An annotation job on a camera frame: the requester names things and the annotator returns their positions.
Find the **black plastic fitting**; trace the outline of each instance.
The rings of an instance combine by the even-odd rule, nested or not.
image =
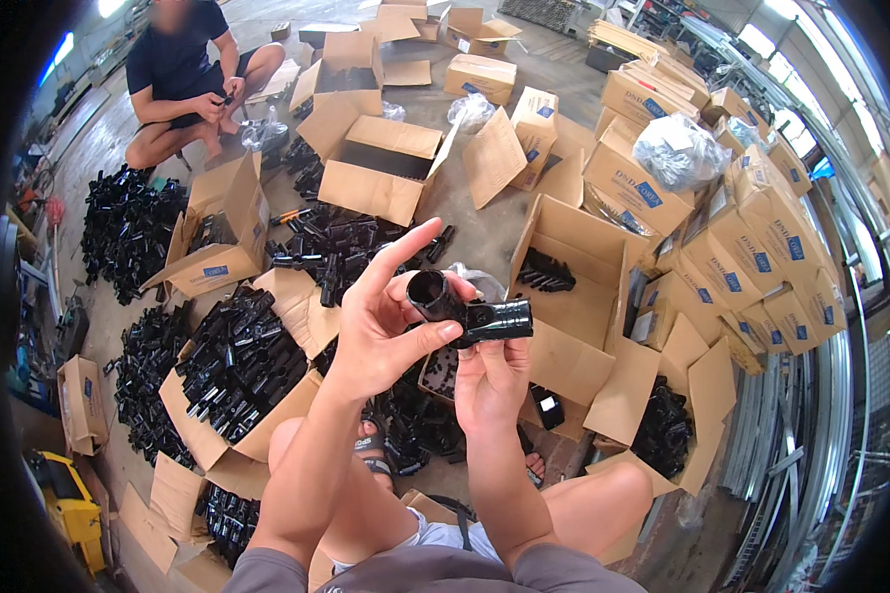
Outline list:
[[[534,317],[530,299],[505,302],[464,303],[437,269],[423,269],[409,281],[406,298],[430,322],[457,321],[465,333],[451,344],[464,349],[489,339],[530,338]]]

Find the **person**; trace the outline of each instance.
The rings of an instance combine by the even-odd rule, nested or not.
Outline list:
[[[543,492],[527,477],[516,430],[529,385],[525,339],[460,352],[454,406],[481,521],[467,540],[458,526],[430,524],[393,494],[381,449],[369,446],[378,427],[361,422],[360,411],[462,333],[456,322],[403,333],[422,318],[405,299],[411,274],[393,274],[440,230],[434,218],[409,231],[345,293],[336,358],[308,415],[273,433],[260,519],[226,593],[307,591],[318,545],[335,565],[318,589],[326,593],[643,591],[595,559],[649,511],[652,484],[642,469],[616,464]],[[464,300],[475,297],[474,287],[446,273]]]
[[[208,41],[220,60],[208,60]],[[202,140],[208,159],[221,153],[220,133],[236,134],[231,116],[284,63],[279,43],[238,54],[215,0],[154,0],[152,22],[129,51],[125,76],[142,126],[125,150],[135,169],[153,167]],[[225,104],[225,98],[231,102]]]

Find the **yellow tool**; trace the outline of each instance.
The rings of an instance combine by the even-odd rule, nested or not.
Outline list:
[[[73,460],[48,451],[35,451],[26,458],[43,493],[46,514],[69,545],[83,552],[89,574],[105,568],[102,557],[101,507],[86,489]]]

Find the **man's hand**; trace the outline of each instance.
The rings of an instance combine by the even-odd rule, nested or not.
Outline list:
[[[458,352],[454,411],[465,433],[515,430],[528,392],[531,358],[524,338],[482,341]]]
[[[245,82],[240,76],[231,76],[224,82],[224,92],[233,97],[235,101],[244,94],[244,88]]]
[[[423,324],[403,334],[422,315],[405,298],[405,288],[416,274],[393,278],[397,268],[439,235],[442,222],[433,218],[379,252],[343,298],[340,341],[324,382],[340,381],[352,399],[366,399],[392,387],[423,356],[458,338],[458,322]],[[445,272],[458,295],[471,301],[475,287]]]
[[[191,99],[191,107],[205,122],[216,124],[224,114],[224,98],[216,93],[205,93]]]

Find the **white shorts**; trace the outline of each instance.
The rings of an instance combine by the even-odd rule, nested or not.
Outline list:
[[[418,512],[412,507],[406,507],[418,519],[418,530],[415,534],[396,546],[396,548],[405,548],[407,546],[447,546],[449,548],[458,548],[462,550],[465,546],[464,540],[461,538],[461,529],[457,525],[448,525],[447,523],[429,523],[425,519],[425,515]],[[472,543],[472,551],[480,556],[484,556],[489,560],[501,563],[497,552],[488,540],[485,528],[480,523],[473,523],[468,526],[468,540]],[[356,564],[347,564],[333,561],[336,567],[334,574],[340,574],[349,570]]]

